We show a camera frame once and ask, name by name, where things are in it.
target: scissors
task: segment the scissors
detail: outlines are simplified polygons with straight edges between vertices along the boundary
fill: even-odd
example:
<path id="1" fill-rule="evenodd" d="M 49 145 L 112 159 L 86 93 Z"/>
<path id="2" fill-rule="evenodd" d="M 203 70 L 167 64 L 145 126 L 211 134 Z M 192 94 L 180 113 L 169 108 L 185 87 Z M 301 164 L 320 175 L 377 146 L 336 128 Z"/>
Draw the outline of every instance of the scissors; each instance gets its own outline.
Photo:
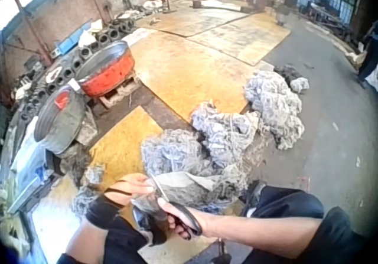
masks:
<path id="1" fill-rule="evenodd" d="M 200 236 L 202 234 L 202 227 L 201 225 L 199 224 L 199 222 L 197 221 L 197 219 L 193 216 L 192 213 L 189 212 L 188 209 L 186 209 L 183 205 L 181 204 L 178 204 L 174 201 L 170 201 L 167 197 L 167 195 L 164 193 L 164 190 L 161 188 L 161 185 L 159 183 L 159 181 L 156 179 L 156 177 L 151 174 L 151 177 L 160 193 L 160 196 L 168 203 L 170 203 L 171 205 L 173 205 L 177 210 L 179 210 L 180 212 L 182 212 L 186 218 L 189 219 L 189 221 L 193 224 L 194 226 L 194 229 L 192 229 L 191 227 L 188 227 L 186 224 L 183 223 L 183 221 L 181 221 L 178 217 L 176 217 L 175 215 L 172 215 L 170 213 L 167 213 L 169 216 L 171 216 L 174 220 L 175 220 L 175 224 L 176 226 L 181 226 L 184 228 L 184 232 L 186 232 L 188 234 L 188 237 L 185 238 L 185 240 L 191 240 L 191 233 L 192 232 L 195 236 Z"/>

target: galvanized metal tub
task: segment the galvanized metal tub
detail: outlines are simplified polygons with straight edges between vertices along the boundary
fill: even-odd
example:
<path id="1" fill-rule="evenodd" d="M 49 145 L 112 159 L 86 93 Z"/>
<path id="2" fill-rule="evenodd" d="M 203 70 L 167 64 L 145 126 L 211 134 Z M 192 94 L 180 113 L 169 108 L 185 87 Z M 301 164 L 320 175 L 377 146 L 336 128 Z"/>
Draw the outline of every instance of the galvanized metal tub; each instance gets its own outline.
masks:
<path id="1" fill-rule="evenodd" d="M 103 96 L 132 74 L 135 60 L 125 41 L 116 41 L 89 58 L 75 79 L 90 97 Z"/>
<path id="2" fill-rule="evenodd" d="M 77 136 L 84 114 L 82 95 L 69 85 L 63 86 L 42 107 L 34 129 L 35 141 L 54 154 L 62 153 Z"/>

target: concrete floor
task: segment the concrete floor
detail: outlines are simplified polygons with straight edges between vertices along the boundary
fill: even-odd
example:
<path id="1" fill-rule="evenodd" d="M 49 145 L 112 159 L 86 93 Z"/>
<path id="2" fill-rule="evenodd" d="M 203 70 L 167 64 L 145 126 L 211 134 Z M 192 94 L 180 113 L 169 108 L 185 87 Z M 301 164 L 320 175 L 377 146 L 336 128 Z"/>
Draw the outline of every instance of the concrete floor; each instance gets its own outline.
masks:
<path id="1" fill-rule="evenodd" d="M 340 206 L 359 233 L 369 234 L 377 213 L 378 95 L 363 90 L 344 54 L 306 25 L 291 15 L 291 34 L 264 58 L 290 63 L 309 79 L 299 116 L 305 133 L 293 149 L 268 149 L 255 174 L 272 185 L 309 188 L 326 210 Z"/>

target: black scissors handle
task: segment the black scissors handle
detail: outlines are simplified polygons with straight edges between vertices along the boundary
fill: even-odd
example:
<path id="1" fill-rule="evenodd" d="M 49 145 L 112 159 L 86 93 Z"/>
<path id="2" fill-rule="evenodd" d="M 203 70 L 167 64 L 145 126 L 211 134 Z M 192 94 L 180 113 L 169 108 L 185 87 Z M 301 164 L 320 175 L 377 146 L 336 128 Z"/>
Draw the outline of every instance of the black scissors handle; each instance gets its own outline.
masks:
<path id="1" fill-rule="evenodd" d="M 191 233 L 190 232 L 192 232 L 192 234 L 194 234 L 195 236 L 200 236 L 202 234 L 202 227 L 201 227 L 200 223 L 197 221 L 197 219 L 193 216 L 193 214 L 190 213 L 190 211 L 185 206 L 183 206 L 179 203 L 176 203 L 174 201 L 170 201 L 170 203 L 174 207 L 176 207 L 176 209 L 178 209 L 180 212 L 182 212 L 186 216 L 186 218 L 188 218 L 189 221 L 194 226 L 194 228 L 192 229 L 191 227 L 188 227 L 186 224 L 184 224 L 183 221 L 181 221 L 178 217 L 173 216 L 172 214 L 169 214 L 170 216 L 172 216 L 174 218 L 176 226 L 183 227 L 184 231 L 188 234 L 188 237 L 186 238 L 186 240 L 191 240 Z"/>

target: wooden pallet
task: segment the wooden pallet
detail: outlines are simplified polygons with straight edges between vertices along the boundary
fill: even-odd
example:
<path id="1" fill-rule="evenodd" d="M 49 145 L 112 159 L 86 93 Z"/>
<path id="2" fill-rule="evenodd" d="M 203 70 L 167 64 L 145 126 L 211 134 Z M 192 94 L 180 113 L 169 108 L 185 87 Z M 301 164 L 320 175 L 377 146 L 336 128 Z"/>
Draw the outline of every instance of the wooden pallet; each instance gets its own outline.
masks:
<path id="1" fill-rule="evenodd" d="M 133 93 L 141 86 L 139 79 L 135 76 L 135 71 L 117 88 L 106 93 L 104 96 L 99 97 L 102 105 L 110 109 L 112 106 L 120 102 L 124 97 Z"/>

